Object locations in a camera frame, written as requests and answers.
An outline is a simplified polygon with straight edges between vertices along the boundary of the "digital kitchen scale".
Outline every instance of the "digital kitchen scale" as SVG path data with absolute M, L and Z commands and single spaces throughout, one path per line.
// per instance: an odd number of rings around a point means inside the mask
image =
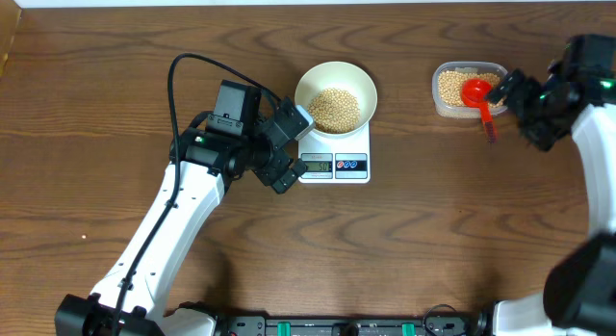
M 376 110 L 376 86 L 362 68 L 345 62 L 327 62 L 306 72 L 295 89 L 295 104 L 307 112 L 321 91 L 346 90 L 357 99 L 359 120 L 343 134 L 313 129 L 299 141 L 299 158 L 308 170 L 302 183 L 368 183 L 370 181 L 370 126 Z
M 342 139 L 311 132 L 299 141 L 299 158 L 308 170 L 302 183 L 368 183 L 370 181 L 370 126 Z

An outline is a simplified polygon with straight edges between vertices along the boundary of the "wood grain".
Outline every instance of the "wood grain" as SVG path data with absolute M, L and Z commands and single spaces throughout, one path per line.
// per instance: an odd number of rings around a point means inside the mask
M 616 4 L 477 4 L 28 10 L 0 82 L 0 332 L 48 334 L 67 293 L 85 297 L 160 185 L 168 65 L 206 54 L 293 95 L 332 60 L 378 87 L 372 181 L 276 195 L 247 174 L 208 219 L 169 307 L 200 300 L 272 315 L 472 311 L 542 289 L 584 239 L 587 202 L 570 139 L 528 147 L 512 116 L 500 142 L 436 115 L 447 61 L 545 79 L 564 40 L 616 34 Z M 213 108 L 228 74 L 185 62 L 180 125 Z

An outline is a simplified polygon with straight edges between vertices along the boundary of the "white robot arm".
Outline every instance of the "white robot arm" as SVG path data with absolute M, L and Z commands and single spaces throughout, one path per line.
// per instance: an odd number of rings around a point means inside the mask
M 174 165 L 167 167 L 161 189 L 133 239 L 105 278 L 92 289 L 91 295 L 100 295 L 99 303 L 116 306 L 122 279 L 173 191 L 174 170 Z M 182 162 L 181 171 L 180 192 L 175 201 L 178 206 L 168 213 L 143 255 L 122 307 L 127 313 L 137 306 L 144 308 L 146 317 L 156 323 L 163 319 L 171 285 L 196 233 L 224 195 L 222 177 L 208 173 L 209 168 Z
M 572 137 L 584 165 L 589 237 L 616 234 L 616 105 L 586 106 L 572 127 Z
M 256 87 L 222 81 L 214 111 L 198 115 L 180 136 L 172 85 L 175 66 L 183 58 L 217 65 Z M 159 193 L 126 250 L 88 299 L 66 296 L 56 313 L 58 334 L 99 334 L 111 329 L 114 336 L 163 331 L 211 336 L 215 322 L 207 314 L 182 309 L 163 318 L 171 285 L 194 237 L 232 181 L 246 170 L 278 194 L 306 170 L 300 159 L 292 165 L 294 160 L 284 147 L 310 132 L 315 122 L 289 98 L 280 100 L 230 67 L 190 53 L 171 64 L 168 91 L 174 135 L 171 164 Z M 262 94 L 273 108 L 270 118 L 259 112 Z M 198 129 L 204 121 L 205 129 Z
M 572 127 L 584 166 L 588 206 L 589 237 L 616 233 L 616 105 L 588 105 Z M 552 326 L 544 309 L 543 293 L 503 301 L 494 312 L 494 335 L 565 336 L 595 335 L 579 328 Z
M 573 37 L 545 86 L 516 70 L 488 95 L 507 94 L 523 135 L 540 149 L 572 135 L 590 210 L 590 240 L 552 270 L 544 292 L 495 306 L 496 336 L 616 334 L 615 51 L 613 38 Z

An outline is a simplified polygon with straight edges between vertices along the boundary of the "dry beans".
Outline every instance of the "dry beans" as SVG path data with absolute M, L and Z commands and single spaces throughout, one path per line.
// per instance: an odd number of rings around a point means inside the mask
M 457 71 L 443 71 L 439 75 L 439 94 L 441 95 L 441 99 L 443 99 L 446 104 L 451 106 L 465 106 L 464 102 L 462 102 L 462 98 L 460 97 L 460 92 L 462 91 L 462 86 L 464 83 L 472 78 L 487 81 L 490 85 L 492 85 L 492 87 L 495 87 L 501 81 L 501 78 L 493 73 L 476 74 Z M 502 100 L 498 104 L 490 103 L 488 105 L 491 108 L 501 106 Z
M 310 102 L 308 113 L 322 132 L 344 134 L 359 122 L 359 103 L 346 90 L 326 89 Z

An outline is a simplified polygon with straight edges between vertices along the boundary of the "black cable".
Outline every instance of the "black cable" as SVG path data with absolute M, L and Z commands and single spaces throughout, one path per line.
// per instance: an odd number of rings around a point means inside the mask
M 189 124 L 189 128 L 195 128 L 195 129 L 198 128 L 199 125 L 201 125 L 201 123 L 203 123 L 203 121 L 207 119 L 208 116 L 211 115 L 212 113 L 213 113 L 212 111 L 203 111 L 199 115 L 195 116 L 191 120 L 191 124 Z
M 128 289 L 132 284 L 131 282 L 133 280 L 133 275 L 136 273 L 135 269 L 139 265 L 139 262 L 141 261 L 141 258 L 145 254 L 145 251 L 147 250 L 150 243 L 154 239 L 154 236 L 156 236 L 158 229 L 161 227 L 161 225 L 163 225 L 163 221 L 165 221 L 167 214 L 169 213 L 169 211 L 171 211 L 171 208 L 175 206 L 175 199 L 177 198 L 177 195 L 180 192 L 180 140 L 179 140 L 180 134 L 177 129 L 175 100 L 173 99 L 173 74 L 175 72 L 175 67 L 177 66 L 177 64 L 184 58 L 198 59 L 200 61 L 207 62 L 209 64 L 216 65 L 222 69 L 225 69 L 229 71 L 230 73 L 238 76 L 239 78 L 245 80 L 246 82 L 254 85 L 255 87 L 260 88 L 261 90 L 264 90 L 266 93 L 273 96 L 277 101 L 280 101 L 280 98 L 278 97 L 278 95 L 276 95 L 273 91 L 267 89 L 266 87 L 262 86 L 256 81 L 253 81 L 249 77 L 242 75 L 240 72 L 234 70 L 233 68 L 227 65 L 224 65 L 223 63 L 217 62 L 213 59 L 200 56 L 194 53 L 182 53 L 179 56 L 175 57 L 175 59 L 171 63 L 171 66 L 169 67 L 169 74 L 167 77 L 167 95 L 168 95 L 168 100 L 169 100 L 169 112 L 171 113 L 171 130 L 173 132 L 173 149 L 175 152 L 175 162 L 173 162 L 175 164 L 175 181 L 173 182 L 173 193 L 171 194 L 171 198 L 169 199 L 169 201 L 167 202 L 167 205 L 165 206 L 165 210 L 163 210 L 163 213 L 159 216 L 158 220 L 156 220 L 154 227 L 152 227 L 152 230 L 147 235 L 147 238 L 145 238 L 143 245 L 141 245 L 141 248 L 137 252 L 137 255 L 135 255 L 135 259 L 133 260 L 133 263 L 131 264 L 130 268 L 128 269 L 128 272 L 126 273 L 126 276 L 124 277 L 124 280 L 122 282 L 122 287 L 120 288 L 119 295 L 117 296 L 117 303 L 115 304 L 114 317 L 112 319 L 112 336 L 117 336 L 119 334 L 119 318 L 122 313 L 122 306 L 124 305 L 124 299 L 126 298 L 126 293 L 128 292 Z
M 449 306 L 449 305 L 448 305 L 448 304 L 446 304 L 446 303 L 441 303 L 441 304 L 438 304 L 438 305 L 436 305 L 436 306 L 432 306 L 432 308 L 430 308 L 429 310 L 427 310 L 427 312 L 423 315 L 423 319 L 422 319 L 422 326 L 423 326 L 423 329 L 425 330 L 425 334 L 426 334 L 426 335 L 427 335 L 427 334 L 430 334 L 431 336 L 437 336 L 434 332 L 432 332 L 432 330 L 430 330 L 430 329 L 429 329 L 429 328 L 425 325 L 425 321 L 427 320 L 427 316 L 428 316 L 430 313 L 432 313 L 432 311 L 434 311 L 434 310 L 435 310 L 435 309 L 437 309 L 437 308 L 443 308 L 443 307 L 447 307 L 447 308 L 448 308 L 448 309 L 450 309 L 451 311 L 453 311 L 453 312 L 457 312 L 457 311 L 455 310 L 455 308 L 453 308 L 453 307 Z M 461 336 L 461 335 L 465 335 L 465 334 L 466 334 L 466 332 L 461 333 L 461 334 L 459 334 L 459 335 L 453 335 L 453 336 Z

